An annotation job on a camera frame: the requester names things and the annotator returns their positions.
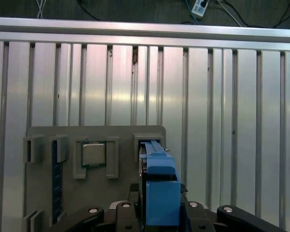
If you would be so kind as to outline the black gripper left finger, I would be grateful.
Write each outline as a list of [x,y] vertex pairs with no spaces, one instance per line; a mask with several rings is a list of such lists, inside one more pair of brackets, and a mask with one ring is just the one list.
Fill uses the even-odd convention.
[[50,226],[49,232],[140,232],[141,201],[139,185],[130,185],[128,199],[108,210],[86,206]]

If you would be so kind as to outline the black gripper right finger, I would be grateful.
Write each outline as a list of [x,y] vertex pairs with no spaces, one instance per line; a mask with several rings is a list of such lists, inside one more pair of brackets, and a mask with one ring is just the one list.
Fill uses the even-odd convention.
[[181,232],[283,232],[284,230],[241,208],[222,205],[212,212],[201,203],[188,201],[181,184]]

